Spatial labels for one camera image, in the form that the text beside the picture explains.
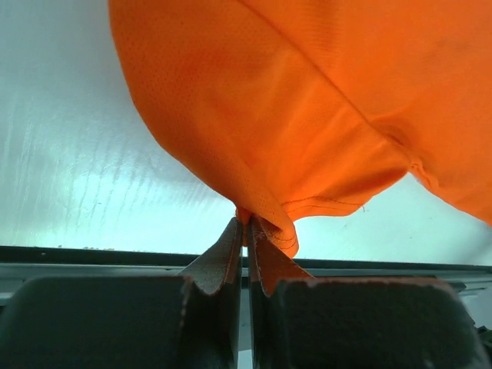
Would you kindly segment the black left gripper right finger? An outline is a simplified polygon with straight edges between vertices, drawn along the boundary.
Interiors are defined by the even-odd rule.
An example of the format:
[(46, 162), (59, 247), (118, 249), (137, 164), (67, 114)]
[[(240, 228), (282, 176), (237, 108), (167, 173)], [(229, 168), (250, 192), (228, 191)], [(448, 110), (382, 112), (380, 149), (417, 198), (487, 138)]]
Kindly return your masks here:
[(248, 225), (256, 368), (489, 368), (446, 281), (427, 275), (315, 277)]

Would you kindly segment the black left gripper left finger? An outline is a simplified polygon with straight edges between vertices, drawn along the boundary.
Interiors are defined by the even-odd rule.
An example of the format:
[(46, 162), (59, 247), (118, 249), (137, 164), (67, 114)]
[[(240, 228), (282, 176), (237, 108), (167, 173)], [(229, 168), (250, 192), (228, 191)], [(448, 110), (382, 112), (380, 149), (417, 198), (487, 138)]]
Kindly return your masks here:
[(1, 366), (237, 367), (241, 238), (231, 220), (175, 276), (26, 282), (1, 315)]

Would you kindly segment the orange t-shirt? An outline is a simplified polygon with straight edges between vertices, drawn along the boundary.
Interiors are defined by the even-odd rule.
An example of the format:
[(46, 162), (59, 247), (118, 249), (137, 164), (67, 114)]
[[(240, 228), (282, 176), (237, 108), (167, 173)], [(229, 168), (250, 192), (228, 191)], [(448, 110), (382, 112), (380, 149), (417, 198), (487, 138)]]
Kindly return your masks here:
[(491, 221), (489, 1), (111, 1), (152, 136), (256, 218), (345, 216), (406, 174)]

